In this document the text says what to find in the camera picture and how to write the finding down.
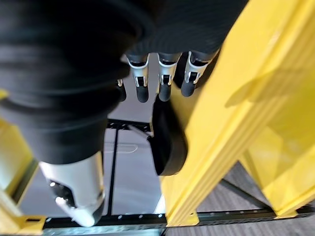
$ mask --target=black metal bar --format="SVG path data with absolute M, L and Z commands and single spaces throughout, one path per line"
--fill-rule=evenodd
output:
M 237 194 L 238 196 L 244 198 L 249 203 L 257 206 L 258 208 L 270 209 L 270 206 L 268 206 L 267 204 L 265 204 L 261 200 L 257 199 L 253 195 L 249 194 L 248 192 L 245 192 L 243 189 L 239 188 L 238 186 L 234 185 L 233 183 L 231 183 L 231 182 L 229 182 L 229 181 L 227 181 L 225 179 L 222 179 L 220 181 L 220 184 L 223 187 L 227 188 L 228 190 L 232 191 L 233 193 Z
M 271 209 L 233 210 L 198 212 L 199 223 L 196 226 L 244 224 L 274 220 L 286 220 L 309 217 L 315 213 L 311 206 L 304 206 L 297 210 L 298 215 L 293 218 L 275 219 Z M 48 218 L 43 227 L 45 236 L 57 235 L 97 235 L 118 233 L 130 230 L 165 229 L 164 214 L 135 214 L 102 216 L 93 227 L 80 227 L 71 218 Z
M 276 214 L 271 209 L 198 212 L 199 223 L 197 226 L 245 224 L 304 218 L 313 215 L 315 213 L 315 209 L 310 206 L 304 206 L 298 209 L 297 213 L 298 215 L 292 218 L 275 219 Z
M 109 187 L 109 197 L 108 197 L 108 209 L 107 209 L 107 215 L 108 216 L 112 215 L 112 210 L 113 210 L 113 195 L 114 195 L 114 184 L 115 184 L 118 132 L 119 132 L 119 129 L 116 129 L 113 162 L 112 162 L 112 173 L 111 173 L 111 177 L 110 177 L 110 187 Z
M 146 122 L 137 122 L 130 120 L 108 119 L 108 129 L 124 129 L 129 130 L 128 125 L 132 125 L 143 132 L 150 132 L 150 124 Z

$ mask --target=yellow beam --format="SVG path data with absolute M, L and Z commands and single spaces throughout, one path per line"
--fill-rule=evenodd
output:
M 0 234 L 41 235 L 46 217 L 23 215 L 15 202 L 0 189 Z
M 189 153 L 161 178 L 169 226 L 186 221 L 314 66 L 314 14 L 314 0 L 251 0 L 200 94 L 172 90 Z
M 241 159 L 279 217 L 315 198 L 314 91 L 315 70 Z

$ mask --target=black fingertip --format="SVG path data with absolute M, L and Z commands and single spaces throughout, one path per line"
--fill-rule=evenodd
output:
M 136 90 L 137 90 L 137 98 L 139 102 L 145 103 L 146 101 L 148 101 L 149 99 L 148 86 L 146 87 L 139 86 L 139 87 L 136 87 Z
M 161 101 L 166 102 L 170 99 L 171 89 L 172 89 L 171 85 L 168 84 L 159 85 L 158 96 Z
M 182 95 L 184 97 L 192 96 L 193 92 L 195 91 L 195 87 L 196 85 L 194 85 L 193 82 L 189 81 L 188 83 L 186 83 L 186 81 L 184 80 L 181 88 Z

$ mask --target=robotic hand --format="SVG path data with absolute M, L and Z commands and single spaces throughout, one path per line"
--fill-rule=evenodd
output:
M 148 54 L 159 53 L 159 95 L 168 100 L 178 52 L 212 55 L 247 0 L 1 1 L 0 115 L 19 126 L 53 196 L 82 226 L 102 215 L 108 114 L 129 74 L 148 100 Z M 182 93 L 211 59 L 191 53 Z

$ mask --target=yellow support post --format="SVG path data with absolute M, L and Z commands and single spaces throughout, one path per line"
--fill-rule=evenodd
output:
M 18 209 L 36 169 L 17 127 L 0 119 L 0 234 L 42 234 L 46 217 L 24 216 Z
M 172 90 L 189 153 L 161 178 L 169 226 L 186 221 L 313 68 L 314 15 L 315 0 L 249 1 L 200 94 Z
M 315 198 L 314 91 L 315 70 L 241 159 L 278 217 Z

